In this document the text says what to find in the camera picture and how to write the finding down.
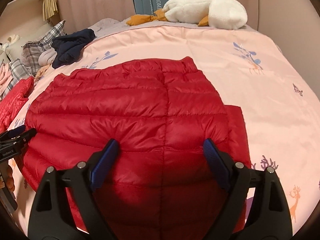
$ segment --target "pink clothing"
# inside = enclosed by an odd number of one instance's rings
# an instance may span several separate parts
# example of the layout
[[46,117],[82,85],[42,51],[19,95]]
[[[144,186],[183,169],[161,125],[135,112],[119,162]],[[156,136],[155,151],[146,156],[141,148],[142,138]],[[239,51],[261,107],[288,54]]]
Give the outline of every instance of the pink clothing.
[[3,94],[13,79],[9,64],[2,63],[0,66],[0,96]]

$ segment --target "folded clothes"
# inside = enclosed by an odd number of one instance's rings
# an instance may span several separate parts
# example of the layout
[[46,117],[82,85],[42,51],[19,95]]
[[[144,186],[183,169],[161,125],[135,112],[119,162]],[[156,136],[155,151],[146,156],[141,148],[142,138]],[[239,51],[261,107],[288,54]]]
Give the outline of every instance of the folded clothes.
[[54,48],[48,49],[40,55],[38,63],[41,67],[51,65],[56,56],[57,52]]
[[43,66],[38,70],[35,76],[35,82],[39,81],[40,78],[44,76],[45,72],[48,70],[49,67],[51,67],[51,65]]
[[12,73],[10,71],[9,64],[2,64],[0,66],[0,96],[2,96],[3,92],[13,79]]
[[0,66],[0,85],[3,85],[9,76],[11,76],[9,64],[2,63]]
[[51,47],[57,52],[52,67],[58,68],[76,62],[84,46],[93,41],[95,37],[96,35],[92,29],[84,29],[70,35],[52,39]]

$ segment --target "red shiny fabric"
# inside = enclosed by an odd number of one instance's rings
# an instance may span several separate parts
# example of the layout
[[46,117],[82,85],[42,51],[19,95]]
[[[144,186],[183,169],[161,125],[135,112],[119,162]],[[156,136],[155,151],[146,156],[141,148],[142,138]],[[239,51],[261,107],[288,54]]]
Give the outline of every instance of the red shiny fabric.
[[21,79],[0,102],[0,133],[6,131],[24,104],[28,101],[26,95],[33,88],[33,76]]
[[[202,239],[227,196],[203,156],[206,138],[250,167],[241,109],[223,104],[190,57],[58,75],[25,123],[38,132],[20,165],[33,189],[48,166],[71,168],[110,138],[119,141],[121,153],[94,196],[120,240]],[[84,228],[72,198],[70,205]]]

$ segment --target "wall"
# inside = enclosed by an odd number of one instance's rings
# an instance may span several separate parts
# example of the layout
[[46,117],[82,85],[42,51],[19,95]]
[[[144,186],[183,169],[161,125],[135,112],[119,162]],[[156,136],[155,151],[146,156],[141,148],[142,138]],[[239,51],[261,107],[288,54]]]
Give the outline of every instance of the wall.
[[310,0],[259,0],[258,31],[275,41],[320,98],[320,17]]

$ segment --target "plush toy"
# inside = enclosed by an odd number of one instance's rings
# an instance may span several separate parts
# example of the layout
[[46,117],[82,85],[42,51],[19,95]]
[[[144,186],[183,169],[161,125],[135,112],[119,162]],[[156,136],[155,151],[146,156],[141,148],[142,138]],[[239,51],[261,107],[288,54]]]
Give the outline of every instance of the plush toy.
[[154,20],[166,20],[237,30],[248,21],[244,6],[237,0],[169,0],[163,10],[160,9],[156,13],[157,16],[134,15],[127,24],[132,26]]

